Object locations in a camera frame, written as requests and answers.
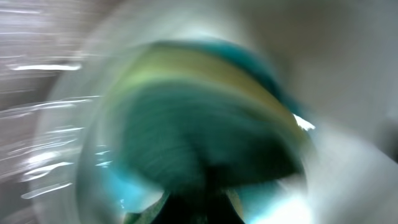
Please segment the green sponge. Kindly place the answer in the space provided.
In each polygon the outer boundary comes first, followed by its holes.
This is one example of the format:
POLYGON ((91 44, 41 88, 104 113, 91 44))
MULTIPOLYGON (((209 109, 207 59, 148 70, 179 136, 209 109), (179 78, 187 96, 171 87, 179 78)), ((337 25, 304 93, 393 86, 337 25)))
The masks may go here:
POLYGON ((308 135, 261 57, 221 41, 130 53, 104 116, 121 175, 182 195, 304 174, 308 135))

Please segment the white plate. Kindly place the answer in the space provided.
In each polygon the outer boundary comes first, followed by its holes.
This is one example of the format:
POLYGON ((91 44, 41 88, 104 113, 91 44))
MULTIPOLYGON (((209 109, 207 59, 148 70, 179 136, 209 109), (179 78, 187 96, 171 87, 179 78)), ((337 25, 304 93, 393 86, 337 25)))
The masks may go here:
POLYGON ((397 222, 396 1, 119 1, 85 39, 39 116, 39 223, 122 223, 165 192, 111 173, 106 95, 131 49, 229 42, 261 57, 295 105, 305 176, 235 189, 246 223, 397 222))

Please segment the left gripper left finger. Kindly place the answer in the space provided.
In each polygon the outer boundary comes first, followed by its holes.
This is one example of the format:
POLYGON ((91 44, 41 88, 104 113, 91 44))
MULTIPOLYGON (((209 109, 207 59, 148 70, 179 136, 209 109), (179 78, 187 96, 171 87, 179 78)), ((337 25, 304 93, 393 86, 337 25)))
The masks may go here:
POLYGON ((127 213, 123 224, 150 224, 161 211, 168 197, 168 194, 163 195, 155 204, 141 213, 127 213))

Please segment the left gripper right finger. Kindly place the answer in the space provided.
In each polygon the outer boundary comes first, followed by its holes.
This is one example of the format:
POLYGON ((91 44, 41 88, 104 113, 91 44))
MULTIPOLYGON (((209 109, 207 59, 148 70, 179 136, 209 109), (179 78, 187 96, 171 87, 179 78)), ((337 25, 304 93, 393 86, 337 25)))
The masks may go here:
POLYGON ((233 189, 228 189, 225 190, 225 193, 227 194, 229 201, 233 206, 234 211, 238 214, 239 219, 241 221, 244 221, 243 205, 237 191, 233 189))

